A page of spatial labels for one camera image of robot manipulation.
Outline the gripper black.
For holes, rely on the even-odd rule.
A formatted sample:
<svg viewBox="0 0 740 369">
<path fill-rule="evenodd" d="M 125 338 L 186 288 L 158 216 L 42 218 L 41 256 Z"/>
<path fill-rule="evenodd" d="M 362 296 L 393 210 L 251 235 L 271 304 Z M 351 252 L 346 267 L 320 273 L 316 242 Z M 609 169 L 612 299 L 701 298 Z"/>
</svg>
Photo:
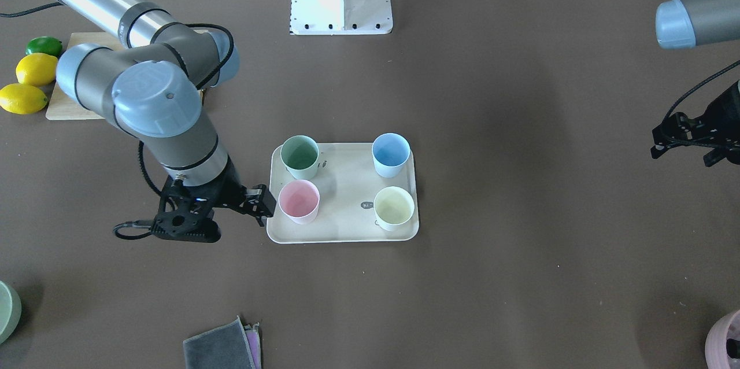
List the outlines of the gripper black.
<svg viewBox="0 0 740 369">
<path fill-rule="evenodd" d="M 113 229 L 116 237 L 132 241 L 155 235 L 171 241 L 215 243 L 220 239 L 220 229 L 213 219 L 214 209 L 249 215 L 260 227 L 266 227 L 277 205 L 265 184 L 244 187 L 231 160 L 209 183 L 188 187 L 183 179 L 168 177 L 155 193 L 160 198 L 155 218 L 117 224 Z"/>
<path fill-rule="evenodd" d="M 653 159 L 675 147 L 701 146 L 710 149 L 703 157 L 708 168 L 724 159 L 739 164 L 738 82 L 709 103 L 702 115 L 692 119 L 682 112 L 673 113 L 653 129 L 652 135 Z"/>
</svg>

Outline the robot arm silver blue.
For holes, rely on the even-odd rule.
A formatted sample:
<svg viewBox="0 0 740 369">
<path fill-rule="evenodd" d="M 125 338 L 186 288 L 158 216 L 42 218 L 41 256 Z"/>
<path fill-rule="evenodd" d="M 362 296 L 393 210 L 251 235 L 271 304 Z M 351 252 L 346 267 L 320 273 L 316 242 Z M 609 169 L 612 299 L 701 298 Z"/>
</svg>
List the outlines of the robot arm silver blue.
<svg viewBox="0 0 740 369">
<path fill-rule="evenodd" d="M 203 108 L 201 90 L 230 81 L 240 66 L 232 34 L 219 25 L 183 24 L 147 0 L 56 0 L 114 35 L 113 50 L 81 44 L 61 56 L 57 84 L 77 105 L 147 147 L 168 177 L 155 218 L 117 224 L 119 239 L 220 239 L 214 209 L 274 216 L 269 187 L 241 184 Z"/>
<path fill-rule="evenodd" d="M 663 49 L 690 49 L 739 37 L 739 0 L 670 0 L 656 10 L 656 39 Z M 732 83 L 698 117 L 669 108 L 652 131 L 655 159 L 679 146 L 708 148 L 703 161 L 739 163 L 739 93 Z"/>
</svg>

